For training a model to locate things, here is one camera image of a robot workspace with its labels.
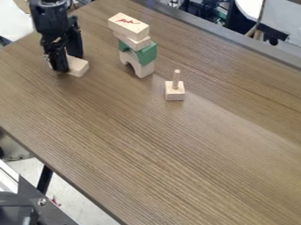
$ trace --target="wooden table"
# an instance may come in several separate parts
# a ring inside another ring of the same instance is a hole
[[[155,75],[119,62],[119,11],[150,24]],[[0,53],[3,130],[122,224],[301,224],[299,70],[131,0],[77,15],[83,78],[49,70],[37,34]],[[163,96],[174,69],[184,102]]]

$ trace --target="small wooden block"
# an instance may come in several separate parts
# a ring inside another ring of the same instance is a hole
[[[173,89],[173,81],[165,81],[165,99],[167,101],[183,101],[185,99],[185,87],[182,81],[179,81],[179,88]]]
[[[108,20],[108,27],[137,41],[144,39],[150,33],[149,25],[121,12]]]
[[[89,69],[89,62],[83,59],[79,59],[70,55],[67,55],[69,64],[69,75],[81,77]]]
[[[114,36],[132,48],[134,51],[140,51],[141,49],[148,47],[151,44],[151,37],[146,36],[142,40],[133,40],[121,33],[114,32]]]
[[[127,65],[128,63],[132,65],[135,74],[139,78],[144,78],[155,72],[155,61],[143,66],[139,63],[136,53],[133,50],[127,52],[119,51],[119,57],[124,65]]]

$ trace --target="peg on block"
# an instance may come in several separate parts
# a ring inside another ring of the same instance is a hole
[[[173,80],[165,81],[165,99],[167,101],[183,101],[185,99],[184,82],[180,81],[180,70],[174,70]]]

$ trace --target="metal frame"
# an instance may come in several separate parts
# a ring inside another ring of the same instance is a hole
[[[44,165],[43,170],[40,174],[39,183],[37,185],[37,189],[41,193],[43,193],[43,194],[47,193],[47,190],[49,188],[50,181],[51,181],[53,174],[54,174],[54,172],[52,172],[46,165]]]

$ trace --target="block tower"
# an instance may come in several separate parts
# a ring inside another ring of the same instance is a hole
[[[123,13],[111,17],[108,20],[108,27],[118,38],[121,62],[124,65],[130,63],[140,78],[153,74],[158,45],[151,41],[150,27]]]

